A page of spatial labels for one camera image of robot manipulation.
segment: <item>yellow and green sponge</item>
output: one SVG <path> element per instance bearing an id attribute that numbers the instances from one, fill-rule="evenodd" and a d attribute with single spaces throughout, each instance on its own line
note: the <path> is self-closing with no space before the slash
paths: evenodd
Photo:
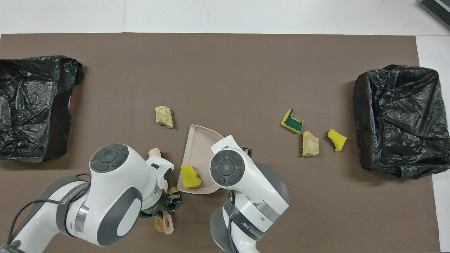
<path id="1" fill-rule="evenodd" d="M 281 121 L 281 125 L 298 134 L 302 130 L 303 121 L 300 122 L 296 118 L 293 118 L 292 117 L 293 112 L 294 108 L 286 112 L 286 114 L 283 117 L 283 120 Z"/>

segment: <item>circular button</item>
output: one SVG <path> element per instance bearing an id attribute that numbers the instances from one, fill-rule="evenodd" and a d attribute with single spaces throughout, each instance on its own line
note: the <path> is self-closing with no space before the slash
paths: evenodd
<path id="1" fill-rule="evenodd" d="M 116 157 L 117 157 L 117 151 L 112 148 L 103 150 L 99 155 L 100 161 L 102 163 L 109 163 L 112 160 L 116 159 Z"/>
<path id="2" fill-rule="evenodd" d="M 224 159 L 219 163 L 219 172 L 224 176 L 229 176 L 234 172 L 234 162 L 230 159 Z"/>
<path id="3" fill-rule="evenodd" d="M 19 240 L 15 240 L 13 243 L 10 244 L 10 246 L 14 247 L 14 248 L 18 248 L 18 247 L 20 247 L 21 244 L 22 243 Z"/>

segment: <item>beige dustpan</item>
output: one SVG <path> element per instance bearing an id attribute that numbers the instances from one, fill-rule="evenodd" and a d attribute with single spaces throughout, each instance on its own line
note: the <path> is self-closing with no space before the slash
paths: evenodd
<path id="1" fill-rule="evenodd" d="M 197 187 L 183 187 L 183 178 L 178 178 L 178 190 L 192 194 L 209 194 L 217 191 L 220 186 L 211 178 L 210 162 L 213 157 L 211 146 L 223 139 L 223 136 L 206 127 L 191 125 L 188 140 L 184 150 L 181 165 L 190 165 L 197 171 L 202 183 Z"/>

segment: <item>rock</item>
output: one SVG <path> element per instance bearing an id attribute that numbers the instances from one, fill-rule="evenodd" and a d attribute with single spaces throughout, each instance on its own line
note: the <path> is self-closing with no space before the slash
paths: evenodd
<path id="1" fill-rule="evenodd" d="M 170 108 L 166 107 L 165 105 L 158 106 L 155 108 L 155 112 L 156 123 L 160 123 L 168 126 L 169 128 L 173 128 L 172 112 L 170 111 Z"/>
<path id="2" fill-rule="evenodd" d="M 309 131 L 303 133 L 303 156 L 311 157 L 319 154 L 319 139 Z"/>

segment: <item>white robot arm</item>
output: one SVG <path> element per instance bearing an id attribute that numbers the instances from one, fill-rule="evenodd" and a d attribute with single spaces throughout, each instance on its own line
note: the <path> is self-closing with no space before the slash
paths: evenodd
<path id="1" fill-rule="evenodd" d="M 125 236 L 138 216 L 172 213 L 181 202 L 179 193 L 164 190 L 174 166 L 159 156 L 145 161 L 131 147 L 113 144 L 97 150 L 89 166 L 90 183 L 67 176 L 47 186 L 0 253 L 41 253 L 59 232 L 108 246 Z"/>
<path id="2" fill-rule="evenodd" d="M 289 207 L 286 185 L 228 136 L 211 147 L 211 177 L 235 196 L 211 215 L 210 233 L 227 253 L 258 253 L 256 242 Z"/>

